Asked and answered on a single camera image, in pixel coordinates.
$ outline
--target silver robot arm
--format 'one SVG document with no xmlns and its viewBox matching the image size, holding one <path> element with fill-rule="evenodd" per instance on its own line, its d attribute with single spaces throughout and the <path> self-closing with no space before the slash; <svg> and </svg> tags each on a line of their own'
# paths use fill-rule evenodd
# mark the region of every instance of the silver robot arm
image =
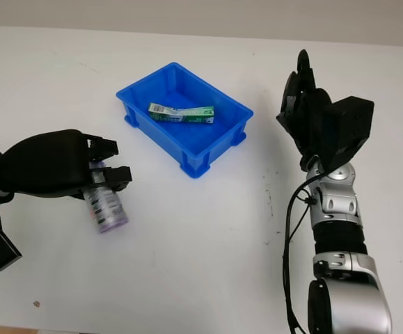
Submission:
<svg viewBox="0 0 403 334">
<path fill-rule="evenodd" d="M 376 265 L 368 255 L 350 164 L 368 140 L 374 103 L 359 97 L 332 102 L 315 85 L 306 50 L 289 76 L 277 120 L 301 153 L 307 180 L 297 187 L 287 207 L 283 251 L 283 289 L 291 334 L 302 329 L 292 309 L 290 242 L 292 206 L 309 186 L 303 201 L 310 208 L 315 239 L 314 275 L 308 296 L 311 334 L 391 334 L 392 321 Z"/>
<path fill-rule="evenodd" d="M 315 163 L 307 179 L 323 173 Z M 361 213 L 348 163 L 309 187 L 316 241 L 308 297 L 312 334 L 391 334 L 390 310 L 374 259 L 364 244 Z"/>
</svg>

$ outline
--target green package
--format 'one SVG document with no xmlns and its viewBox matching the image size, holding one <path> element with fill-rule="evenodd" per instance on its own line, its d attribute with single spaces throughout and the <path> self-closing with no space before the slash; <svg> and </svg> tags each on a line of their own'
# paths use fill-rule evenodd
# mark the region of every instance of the green package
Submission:
<svg viewBox="0 0 403 334">
<path fill-rule="evenodd" d="M 153 120 L 164 122 L 192 122 L 207 123 L 214 122 L 214 107 L 202 106 L 200 108 L 175 109 L 168 106 L 162 106 L 156 103 L 150 103 L 148 107 L 150 117 Z"/>
</svg>

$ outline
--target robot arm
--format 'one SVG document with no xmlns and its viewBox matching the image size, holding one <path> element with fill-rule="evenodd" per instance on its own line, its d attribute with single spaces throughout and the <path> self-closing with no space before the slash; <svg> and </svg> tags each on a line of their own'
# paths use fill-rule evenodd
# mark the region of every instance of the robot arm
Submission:
<svg viewBox="0 0 403 334">
<path fill-rule="evenodd" d="M 107 186 L 124 189 L 132 180 L 130 168 L 99 168 L 105 183 L 94 183 L 89 163 L 118 154 L 115 141 L 63 130 L 39 134 L 0 153 L 0 204 L 11 201 L 14 193 L 55 198 L 83 199 L 82 191 Z M 0 221 L 0 270 L 22 254 L 3 232 Z"/>
<path fill-rule="evenodd" d="M 349 163 L 370 135 L 374 104 L 357 97 L 332 103 L 325 90 L 315 87 L 305 50 L 299 54 L 297 70 L 288 79 L 277 119 L 302 154 L 301 169 L 308 173 L 304 184 L 311 191 L 316 280 L 309 289 L 309 330 L 314 334 L 390 334 L 391 315 L 364 244 L 353 190 L 356 174 Z M 286 287 L 288 323 L 294 333 L 300 325 L 291 309 L 289 282 Z"/>
</svg>

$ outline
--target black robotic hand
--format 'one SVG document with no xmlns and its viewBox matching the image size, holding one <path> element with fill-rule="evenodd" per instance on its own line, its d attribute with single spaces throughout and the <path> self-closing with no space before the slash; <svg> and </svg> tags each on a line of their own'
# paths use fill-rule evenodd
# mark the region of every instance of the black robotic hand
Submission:
<svg viewBox="0 0 403 334">
<path fill-rule="evenodd" d="M 14 193 L 83 199 L 83 190 L 97 186 L 122 190 L 132 181 L 129 167 L 100 168 L 105 183 L 96 184 L 91 177 L 89 162 L 115 154 L 118 154 L 115 141 L 73 129 L 25 139 L 0 153 L 0 204 L 11 201 Z M 3 232 L 0 221 L 0 271 L 21 256 Z"/>
</svg>

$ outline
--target black rubber sleeve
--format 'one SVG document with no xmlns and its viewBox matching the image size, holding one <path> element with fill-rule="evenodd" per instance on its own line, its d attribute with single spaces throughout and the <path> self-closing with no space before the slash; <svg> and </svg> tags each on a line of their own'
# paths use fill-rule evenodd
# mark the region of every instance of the black rubber sleeve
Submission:
<svg viewBox="0 0 403 334">
<path fill-rule="evenodd" d="M 313 227 L 315 252 L 367 254 L 362 226 L 351 221 L 324 221 Z"/>
</svg>

